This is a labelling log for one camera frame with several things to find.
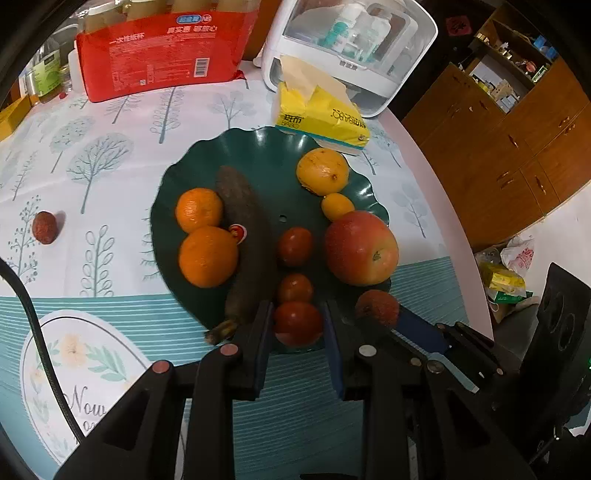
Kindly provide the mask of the dark overripe banana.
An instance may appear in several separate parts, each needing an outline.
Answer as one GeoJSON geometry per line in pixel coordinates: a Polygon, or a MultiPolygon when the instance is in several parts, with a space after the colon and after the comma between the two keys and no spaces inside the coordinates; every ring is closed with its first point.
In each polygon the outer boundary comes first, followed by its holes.
{"type": "Polygon", "coordinates": [[[273,270],[270,222],[249,180],[235,168],[222,166],[215,188],[229,222],[245,227],[246,235],[238,244],[238,265],[226,295],[224,320],[204,335],[211,345],[228,340],[240,326],[252,323],[259,303],[269,298],[273,270]]]}

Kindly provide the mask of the red cherry tomato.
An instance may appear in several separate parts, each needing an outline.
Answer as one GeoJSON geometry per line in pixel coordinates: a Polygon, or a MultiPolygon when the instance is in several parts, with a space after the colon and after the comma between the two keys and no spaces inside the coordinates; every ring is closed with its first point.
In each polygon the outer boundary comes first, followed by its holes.
{"type": "Polygon", "coordinates": [[[287,266],[304,266],[311,260],[314,248],[314,237],[307,228],[291,227],[280,236],[280,259],[287,266]]]}
{"type": "Polygon", "coordinates": [[[279,299],[281,303],[294,301],[310,303],[312,298],[314,298],[314,286],[304,274],[293,273],[280,281],[279,299]]]}
{"type": "Polygon", "coordinates": [[[311,346],[324,333],[322,313],[310,303],[283,303],[274,311],[273,320],[276,339],[290,348],[311,346]]]}

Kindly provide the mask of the large orange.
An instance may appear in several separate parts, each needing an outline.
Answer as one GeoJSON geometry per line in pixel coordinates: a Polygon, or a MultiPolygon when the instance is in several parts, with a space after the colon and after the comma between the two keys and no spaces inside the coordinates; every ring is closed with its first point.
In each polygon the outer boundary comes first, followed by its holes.
{"type": "Polygon", "coordinates": [[[238,265],[238,243],[228,231],[204,226],[181,243],[178,265],[184,278],[198,288],[224,283],[238,265]]]}

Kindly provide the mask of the red yellow apple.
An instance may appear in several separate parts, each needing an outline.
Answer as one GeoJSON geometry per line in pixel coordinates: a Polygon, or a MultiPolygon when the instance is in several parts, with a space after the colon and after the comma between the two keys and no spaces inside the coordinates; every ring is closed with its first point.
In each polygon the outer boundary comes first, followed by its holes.
{"type": "Polygon", "coordinates": [[[378,216],[353,211],[325,230],[325,263],[329,271],[353,286],[378,285],[393,275],[399,246],[393,232],[378,216]]]}

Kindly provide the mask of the small yellow kumquat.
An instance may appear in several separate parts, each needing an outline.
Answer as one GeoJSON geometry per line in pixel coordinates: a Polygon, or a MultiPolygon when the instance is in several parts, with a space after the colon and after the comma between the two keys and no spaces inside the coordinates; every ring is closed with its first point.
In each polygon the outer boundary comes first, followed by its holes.
{"type": "Polygon", "coordinates": [[[355,205],[348,197],[341,193],[329,193],[322,198],[322,213],[329,221],[334,222],[342,216],[356,210],[355,205]]]}

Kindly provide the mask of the small orange tangerine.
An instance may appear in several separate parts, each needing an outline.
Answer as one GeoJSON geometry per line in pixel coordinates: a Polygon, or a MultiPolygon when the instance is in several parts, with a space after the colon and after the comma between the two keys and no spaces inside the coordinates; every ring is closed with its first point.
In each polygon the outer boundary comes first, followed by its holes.
{"type": "Polygon", "coordinates": [[[185,191],[175,206],[176,221],[187,234],[204,226],[217,226],[221,223],[222,212],[221,198],[206,188],[185,191]]]}

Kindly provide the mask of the pale yellow orange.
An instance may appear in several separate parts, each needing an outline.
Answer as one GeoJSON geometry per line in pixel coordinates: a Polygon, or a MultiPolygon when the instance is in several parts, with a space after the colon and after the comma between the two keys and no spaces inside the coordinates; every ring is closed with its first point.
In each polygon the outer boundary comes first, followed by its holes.
{"type": "Polygon", "coordinates": [[[311,150],[295,168],[298,182],[318,196],[339,193],[349,183],[349,164],[341,153],[326,148],[311,150]]]}

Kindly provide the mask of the black speaker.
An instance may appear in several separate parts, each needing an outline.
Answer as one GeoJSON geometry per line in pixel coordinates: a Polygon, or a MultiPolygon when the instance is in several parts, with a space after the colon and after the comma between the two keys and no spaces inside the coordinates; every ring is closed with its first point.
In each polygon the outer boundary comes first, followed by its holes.
{"type": "Polygon", "coordinates": [[[576,389],[590,371],[590,287],[552,263],[536,319],[521,373],[545,386],[576,389]]]}

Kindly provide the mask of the plastic bags on floor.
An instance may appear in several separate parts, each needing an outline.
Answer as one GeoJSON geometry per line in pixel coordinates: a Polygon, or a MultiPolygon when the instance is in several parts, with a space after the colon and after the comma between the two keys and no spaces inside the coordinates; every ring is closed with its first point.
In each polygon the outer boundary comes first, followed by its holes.
{"type": "Polygon", "coordinates": [[[494,325],[534,296],[525,279],[534,254],[534,238],[516,236],[474,255],[494,325]]]}

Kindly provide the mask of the dark green scalloped plate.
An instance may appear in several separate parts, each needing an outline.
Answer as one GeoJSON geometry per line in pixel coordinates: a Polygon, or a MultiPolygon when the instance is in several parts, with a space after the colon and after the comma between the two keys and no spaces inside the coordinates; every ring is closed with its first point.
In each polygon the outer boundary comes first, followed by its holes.
{"type": "Polygon", "coordinates": [[[379,293],[400,260],[387,213],[344,155],[308,137],[231,129],[193,144],[165,170],[150,229],[162,278],[208,345],[235,340],[263,306],[280,351],[321,342],[325,300],[396,320],[379,293]]]}

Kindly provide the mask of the yellow tissue pack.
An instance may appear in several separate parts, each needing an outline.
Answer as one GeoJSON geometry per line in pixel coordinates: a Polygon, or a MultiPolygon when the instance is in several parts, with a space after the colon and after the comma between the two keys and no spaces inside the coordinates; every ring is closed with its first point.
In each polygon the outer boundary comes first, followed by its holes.
{"type": "Polygon", "coordinates": [[[277,128],[314,137],[318,144],[356,154],[367,146],[370,129],[346,94],[346,86],[297,57],[280,57],[283,80],[273,101],[277,128]]]}

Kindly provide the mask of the brown wooden cabinet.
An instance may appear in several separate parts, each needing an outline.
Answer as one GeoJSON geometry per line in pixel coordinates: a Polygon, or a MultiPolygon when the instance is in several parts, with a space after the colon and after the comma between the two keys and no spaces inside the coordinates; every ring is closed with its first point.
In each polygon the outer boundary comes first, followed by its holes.
{"type": "Polygon", "coordinates": [[[508,113],[450,64],[403,124],[474,251],[509,240],[590,181],[590,98],[563,59],[508,113]]]}

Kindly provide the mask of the white cosmetics storage box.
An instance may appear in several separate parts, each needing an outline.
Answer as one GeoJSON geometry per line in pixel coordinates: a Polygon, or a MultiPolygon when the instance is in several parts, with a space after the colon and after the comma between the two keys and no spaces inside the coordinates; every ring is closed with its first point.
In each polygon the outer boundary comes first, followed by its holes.
{"type": "Polygon", "coordinates": [[[438,36],[418,1],[280,3],[260,61],[267,88],[283,80],[280,58],[297,57],[338,79],[365,118],[380,115],[438,36]]]}

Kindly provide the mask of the yellow tin box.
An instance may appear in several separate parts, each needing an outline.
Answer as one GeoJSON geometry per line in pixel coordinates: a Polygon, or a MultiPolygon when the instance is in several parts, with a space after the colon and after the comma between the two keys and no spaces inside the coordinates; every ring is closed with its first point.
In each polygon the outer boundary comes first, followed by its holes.
{"type": "Polygon", "coordinates": [[[31,110],[38,103],[37,95],[25,95],[3,109],[0,114],[0,140],[12,135],[29,118],[31,110]]]}

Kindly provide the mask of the red paper cup package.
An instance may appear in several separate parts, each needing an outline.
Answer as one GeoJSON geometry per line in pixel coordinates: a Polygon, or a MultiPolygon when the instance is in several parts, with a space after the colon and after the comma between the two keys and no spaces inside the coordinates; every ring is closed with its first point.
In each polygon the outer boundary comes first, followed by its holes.
{"type": "Polygon", "coordinates": [[[87,97],[102,102],[154,89],[228,82],[238,76],[257,1],[215,1],[103,27],[76,38],[87,97]]]}

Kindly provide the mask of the green label glass bottle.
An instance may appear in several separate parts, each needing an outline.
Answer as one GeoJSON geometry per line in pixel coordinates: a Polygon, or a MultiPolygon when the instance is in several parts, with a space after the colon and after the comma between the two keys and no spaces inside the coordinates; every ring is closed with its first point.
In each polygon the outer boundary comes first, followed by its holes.
{"type": "Polygon", "coordinates": [[[60,86],[60,64],[59,44],[48,38],[33,55],[27,68],[26,79],[32,94],[42,99],[60,86]]]}

